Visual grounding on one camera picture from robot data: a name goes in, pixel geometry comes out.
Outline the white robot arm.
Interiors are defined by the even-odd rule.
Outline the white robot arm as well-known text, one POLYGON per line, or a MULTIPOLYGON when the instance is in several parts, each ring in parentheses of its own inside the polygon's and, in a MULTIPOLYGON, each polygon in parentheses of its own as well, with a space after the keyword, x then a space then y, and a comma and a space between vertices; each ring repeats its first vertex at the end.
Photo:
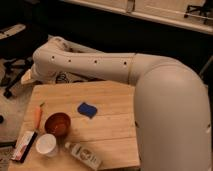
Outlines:
POLYGON ((24 84, 50 82, 65 71, 134 87, 142 171, 213 171, 208 90, 182 62, 141 53, 77 53, 59 36, 34 50, 32 59, 24 84))

